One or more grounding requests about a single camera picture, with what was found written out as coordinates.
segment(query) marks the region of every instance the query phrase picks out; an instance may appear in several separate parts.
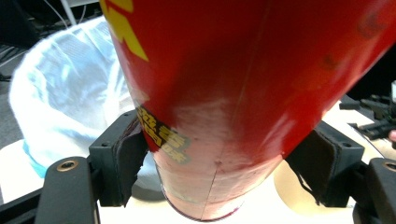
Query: red paper cup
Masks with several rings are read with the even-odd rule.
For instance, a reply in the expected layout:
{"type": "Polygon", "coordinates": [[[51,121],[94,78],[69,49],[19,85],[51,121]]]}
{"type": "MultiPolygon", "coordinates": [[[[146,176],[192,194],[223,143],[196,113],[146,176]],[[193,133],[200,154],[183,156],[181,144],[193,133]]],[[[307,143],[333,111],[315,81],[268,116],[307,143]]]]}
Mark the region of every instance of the red paper cup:
{"type": "Polygon", "coordinates": [[[202,221],[233,213],[396,39],[395,1],[101,6],[163,192],[202,221]]]}

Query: yellow graphic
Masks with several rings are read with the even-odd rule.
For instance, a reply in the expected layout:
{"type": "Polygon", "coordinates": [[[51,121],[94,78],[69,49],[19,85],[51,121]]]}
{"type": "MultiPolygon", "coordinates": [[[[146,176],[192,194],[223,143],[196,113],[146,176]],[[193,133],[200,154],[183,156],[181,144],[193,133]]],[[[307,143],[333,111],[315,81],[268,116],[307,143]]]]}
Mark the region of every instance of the yellow graphic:
{"type": "Polygon", "coordinates": [[[190,158],[183,152],[190,140],[173,131],[165,124],[158,121],[146,108],[139,106],[137,117],[144,131],[151,137],[152,141],[160,147],[166,155],[178,163],[187,163],[190,158]]]}
{"type": "Polygon", "coordinates": [[[100,5],[110,26],[110,30],[117,40],[120,41],[120,43],[125,41],[126,46],[133,54],[148,62],[149,58],[140,45],[128,19],[115,8],[109,6],[107,2],[111,2],[117,7],[125,10],[128,14],[132,14],[134,11],[132,0],[101,0],[100,5]]]}

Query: plastic bag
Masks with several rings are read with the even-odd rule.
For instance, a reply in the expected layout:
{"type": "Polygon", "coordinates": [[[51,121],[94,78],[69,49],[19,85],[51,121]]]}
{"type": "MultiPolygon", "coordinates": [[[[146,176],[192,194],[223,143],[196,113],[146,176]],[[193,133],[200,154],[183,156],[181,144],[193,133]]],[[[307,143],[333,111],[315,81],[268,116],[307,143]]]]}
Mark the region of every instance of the plastic bag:
{"type": "Polygon", "coordinates": [[[105,19],[37,43],[13,74],[9,101],[41,177],[60,159],[87,157],[89,145],[134,109],[105,19]]]}

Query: printed label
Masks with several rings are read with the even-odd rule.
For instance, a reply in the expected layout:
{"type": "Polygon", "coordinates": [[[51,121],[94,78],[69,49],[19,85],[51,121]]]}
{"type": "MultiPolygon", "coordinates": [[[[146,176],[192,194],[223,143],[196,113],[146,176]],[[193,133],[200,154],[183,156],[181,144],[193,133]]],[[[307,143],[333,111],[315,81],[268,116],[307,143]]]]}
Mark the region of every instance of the printed label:
{"type": "Polygon", "coordinates": [[[190,161],[189,156],[183,152],[190,144],[189,138],[182,136],[157,120],[143,106],[139,106],[136,111],[143,130],[150,136],[155,145],[177,163],[183,164],[190,161]]]}

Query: metal screw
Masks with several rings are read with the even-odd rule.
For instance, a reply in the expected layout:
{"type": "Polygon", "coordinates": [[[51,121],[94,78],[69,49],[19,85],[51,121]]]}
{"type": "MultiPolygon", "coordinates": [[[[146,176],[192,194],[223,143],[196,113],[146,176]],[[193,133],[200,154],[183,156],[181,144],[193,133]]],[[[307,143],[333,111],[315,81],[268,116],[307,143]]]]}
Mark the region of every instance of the metal screw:
{"type": "Polygon", "coordinates": [[[64,161],[56,167],[59,172],[73,170],[78,166],[78,161],[64,161]]]}

